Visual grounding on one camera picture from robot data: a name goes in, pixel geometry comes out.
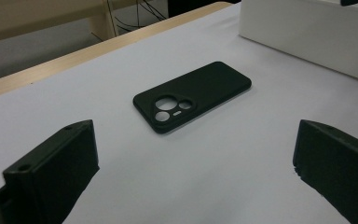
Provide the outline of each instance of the black phone case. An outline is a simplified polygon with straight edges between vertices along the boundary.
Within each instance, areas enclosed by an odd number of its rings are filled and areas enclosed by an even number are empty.
[[[215,62],[137,94],[133,104],[156,133],[167,133],[251,86],[251,79]],[[169,110],[158,108],[156,102],[166,97],[178,104]],[[157,114],[169,117],[160,121]]]

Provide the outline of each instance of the beige tabletop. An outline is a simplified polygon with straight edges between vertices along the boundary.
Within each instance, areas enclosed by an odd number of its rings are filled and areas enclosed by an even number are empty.
[[[196,20],[230,5],[230,3],[226,2],[217,2],[206,7],[201,7],[185,14],[169,18],[166,21],[160,21],[145,28],[104,41],[103,43],[70,53],[55,60],[41,63],[13,75],[2,77],[0,78],[0,94],[32,84],[38,80],[55,75],[63,70],[87,62],[110,51],[123,48],[141,39]]]

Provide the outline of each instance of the black cable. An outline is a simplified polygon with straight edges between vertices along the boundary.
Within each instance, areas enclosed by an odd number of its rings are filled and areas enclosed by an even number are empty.
[[[156,13],[154,13],[154,11],[150,8],[147,9],[144,5],[142,5],[142,3],[139,4],[141,7],[143,7],[146,11],[148,11],[150,14],[154,15],[159,21],[162,21],[163,19],[161,17],[159,17],[158,15],[156,15]]]
[[[115,19],[120,22],[121,24],[128,26],[128,27],[133,27],[133,28],[144,28],[144,26],[134,26],[134,25],[128,25],[127,23],[124,23],[123,21],[119,20],[118,17],[115,17]]]
[[[138,4],[138,0],[136,0],[136,18],[138,19],[138,26],[139,26],[139,4]]]
[[[112,9],[110,8],[109,2],[110,2],[110,1],[108,0],[108,1],[107,1],[107,7],[109,8],[110,20],[112,21],[113,32],[115,33],[115,36],[117,36],[116,29],[115,29],[115,22],[113,21],[113,16],[112,16]]]
[[[165,18],[157,9],[155,9],[152,5],[150,5],[148,2],[146,2],[144,0],[144,2],[147,4],[148,7],[152,7],[162,18],[164,18],[164,20],[166,20],[167,18]]]
[[[132,32],[132,30],[126,29],[126,28],[124,28],[124,27],[122,27],[122,26],[120,26],[120,25],[118,25],[117,27],[120,28],[120,29],[123,29],[123,30],[125,30],[125,31],[127,31],[127,32]]]
[[[158,17],[160,21],[165,20],[165,17],[160,17],[160,16],[156,15],[156,13],[154,12],[153,8],[151,7],[151,5],[148,2],[146,2],[145,0],[144,0],[144,2],[146,3],[147,7],[150,9],[150,11],[151,11],[151,13],[153,15]]]

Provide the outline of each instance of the mounting hole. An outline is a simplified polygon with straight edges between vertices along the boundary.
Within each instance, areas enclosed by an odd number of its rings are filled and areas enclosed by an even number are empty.
[[[31,168],[30,164],[25,164],[25,165],[22,165],[21,167],[19,167],[18,171],[25,172],[25,171],[28,171],[30,168]]]
[[[181,103],[179,103],[179,107],[181,107],[182,109],[189,109],[192,105],[193,104],[191,104],[191,102],[189,101],[182,101]]]
[[[174,109],[178,102],[171,96],[166,96],[156,102],[156,107],[160,110]]]
[[[166,121],[170,118],[170,114],[167,112],[158,112],[155,116],[158,121]]]

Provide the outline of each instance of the floor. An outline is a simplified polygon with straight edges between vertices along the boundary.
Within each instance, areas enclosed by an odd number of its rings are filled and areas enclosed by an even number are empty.
[[[118,31],[121,35],[168,18],[167,0],[150,1],[150,6],[142,0],[139,0],[139,3],[141,5],[114,11]],[[90,33],[87,20],[69,22],[1,40],[0,77],[100,42],[100,39]]]

